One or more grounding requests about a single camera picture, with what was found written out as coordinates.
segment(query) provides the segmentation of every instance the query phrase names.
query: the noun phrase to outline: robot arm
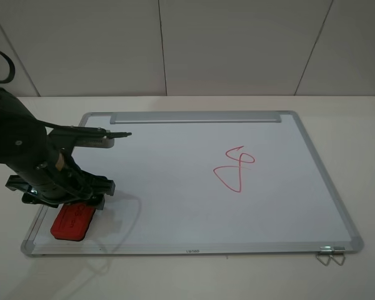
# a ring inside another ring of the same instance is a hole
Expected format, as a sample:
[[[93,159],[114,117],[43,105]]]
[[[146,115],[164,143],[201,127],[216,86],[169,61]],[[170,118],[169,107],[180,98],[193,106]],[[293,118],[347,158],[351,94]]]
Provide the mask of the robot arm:
[[[11,59],[9,83],[15,75]],[[46,127],[53,128],[47,135]],[[17,175],[6,186],[24,193],[23,203],[58,207],[85,203],[102,209],[104,194],[113,195],[115,184],[104,176],[81,170],[71,156],[74,146],[110,148],[114,138],[131,135],[101,128],[58,126],[37,120],[12,94],[0,87],[0,164]]]

